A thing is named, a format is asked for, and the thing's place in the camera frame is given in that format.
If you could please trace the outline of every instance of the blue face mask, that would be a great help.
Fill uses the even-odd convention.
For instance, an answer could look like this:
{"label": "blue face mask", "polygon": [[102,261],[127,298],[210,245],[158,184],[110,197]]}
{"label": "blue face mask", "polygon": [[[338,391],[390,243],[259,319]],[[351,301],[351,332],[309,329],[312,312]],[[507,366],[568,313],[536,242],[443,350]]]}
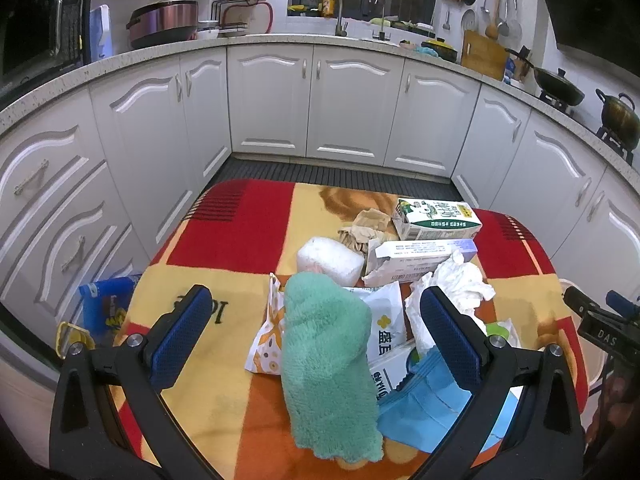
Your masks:
{"label": "blue face mask", "polygon": [[[402,390],[378,401],[378,430],[391,440],[431,453],[453,426],[471,393],[456,384],[437,348],[410,371],[414,376]],[[504,437],[517,404],[518,399],[510,392],[482,451]]]}

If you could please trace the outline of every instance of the green towel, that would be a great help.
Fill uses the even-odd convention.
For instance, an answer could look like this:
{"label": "green towel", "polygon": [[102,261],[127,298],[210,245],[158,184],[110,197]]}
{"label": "green towel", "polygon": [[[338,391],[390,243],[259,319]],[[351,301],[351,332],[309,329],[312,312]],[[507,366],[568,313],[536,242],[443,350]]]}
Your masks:
{"label": "green towel", "polygon": [[369,307],[331,278],[301,272],[287,282],[282,388],[291,433],[318,458],[382,458],[376,387],[367,365]]}

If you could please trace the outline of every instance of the soap bottle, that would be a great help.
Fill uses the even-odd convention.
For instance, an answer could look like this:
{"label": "soap bottle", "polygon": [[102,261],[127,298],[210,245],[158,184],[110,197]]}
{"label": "soap bottle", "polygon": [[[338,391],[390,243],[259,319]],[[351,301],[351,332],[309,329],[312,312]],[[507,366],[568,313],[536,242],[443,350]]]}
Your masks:
{"label": "soap bottle", "polygon": [[322,0],[322,16],[330,18],[334,15],[335,0]]}

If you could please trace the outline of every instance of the red hose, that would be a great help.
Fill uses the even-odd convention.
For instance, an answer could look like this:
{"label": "red hose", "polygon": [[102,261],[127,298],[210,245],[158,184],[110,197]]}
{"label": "red hose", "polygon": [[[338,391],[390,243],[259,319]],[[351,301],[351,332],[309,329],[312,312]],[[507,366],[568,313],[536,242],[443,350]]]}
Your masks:
{"label": "red hose", "polygon": [[255,7],[256,5],[266,5],[267,7],[269,7],[269,26],[267,27],[267,31],[265,32],[265,34],[269,34],[271,32],[271,25],[273,25],[273,7],[271,7],[271,4],[269,2],[255,2],[254,4],[247,4],[247,5],[242,5],[242,4],[229,5],[222,13],[222,17],[220,18],[220,27],[224,25],[226,12],[229,9],[231,9],[231,7]]}

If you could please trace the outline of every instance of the patterned tablecloth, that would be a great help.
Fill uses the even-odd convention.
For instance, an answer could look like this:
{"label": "patterned tablecloth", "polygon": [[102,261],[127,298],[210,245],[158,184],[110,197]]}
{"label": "patterned tablecloth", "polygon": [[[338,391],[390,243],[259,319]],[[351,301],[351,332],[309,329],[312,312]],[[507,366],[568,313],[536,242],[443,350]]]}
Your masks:
{"label": "patterned tablecloth", "polygon": [[[319,460],[296,448],[280,378],[252,374],[244,361],[265,314],[269,273],[284,281],[296,272],[296,252],[312,236],[337,237],[364,208],[391,213],[396,195],[291,184],[231,180],[209,189],[144,272],[116,342],[146,333],[191,285],[209,287],[211,320],[175,386],[162,397],[184,431],[225,478],[406,479],[426,453],[385,439],[384,458],[351,465]],[[570,311],[554,269],[537,240],[515,219],[476,210],[482,269],[496,296],[478,314],[485,322],[511,318],[522,344],[558,342],[568,356],[583,409],[587,382]],[[403,297],[408,287],[402,287]],[[136,452],[156,462],[122,390],[114,388],[120,418]],[[487,460],[497,446],[478,457]]]}

